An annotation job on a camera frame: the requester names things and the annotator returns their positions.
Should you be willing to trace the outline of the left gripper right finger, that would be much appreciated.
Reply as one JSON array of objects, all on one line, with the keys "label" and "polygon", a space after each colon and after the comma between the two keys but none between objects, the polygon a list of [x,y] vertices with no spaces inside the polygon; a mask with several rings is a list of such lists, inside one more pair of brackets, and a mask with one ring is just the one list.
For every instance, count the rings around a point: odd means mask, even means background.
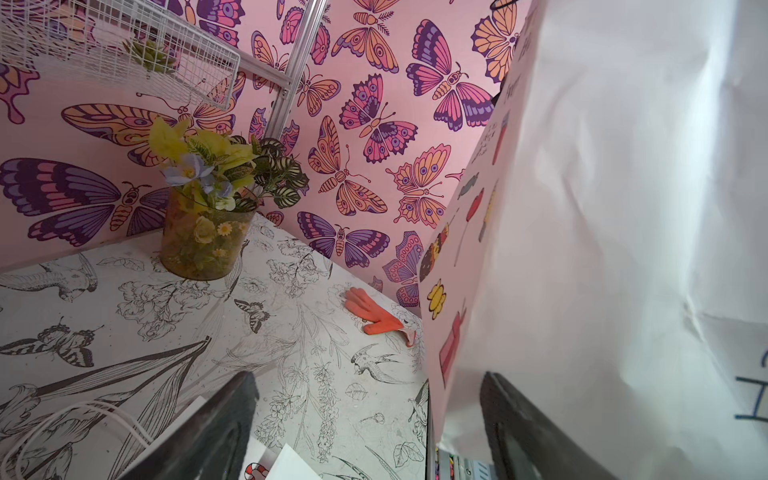
[{"label": "left gripper right finger", "polygon": [[480,404],[498,479],[614,477],[503,375],[484,375]]}]

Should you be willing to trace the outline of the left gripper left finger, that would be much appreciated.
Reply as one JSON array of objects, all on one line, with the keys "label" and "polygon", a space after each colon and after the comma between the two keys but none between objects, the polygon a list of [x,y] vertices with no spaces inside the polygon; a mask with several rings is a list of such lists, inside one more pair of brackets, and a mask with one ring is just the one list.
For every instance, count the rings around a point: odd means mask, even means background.
[{"label": "left gripper left finger", "polygon": [[242,475],[255,407],[255,377],[236,373],[170,435],[155,443],[123,479],[238,479]]}]

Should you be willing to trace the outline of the white paper bag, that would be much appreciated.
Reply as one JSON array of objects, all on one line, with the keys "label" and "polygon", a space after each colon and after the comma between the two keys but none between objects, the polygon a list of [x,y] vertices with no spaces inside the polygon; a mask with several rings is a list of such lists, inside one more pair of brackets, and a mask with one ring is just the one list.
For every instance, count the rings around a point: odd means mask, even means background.
[{"label": "white paper bag", "polygon": [[433,439],[503,375],[618,479],[767,475],[767,5],[533,1],[422,280]]},{"label": "white paper bag", "polygon": [[153,437],[136,418],[105,401],[72,404],[33,428],[3,459],[3,479],[30,479],[22,468],[37,437],[70,412],[111,417],[144,450],[120,479],[317,479],[289,446],[277,455],[250,435],[258,400],[251,375],[238,375],[210,399],[195,401],[164,432]]}]

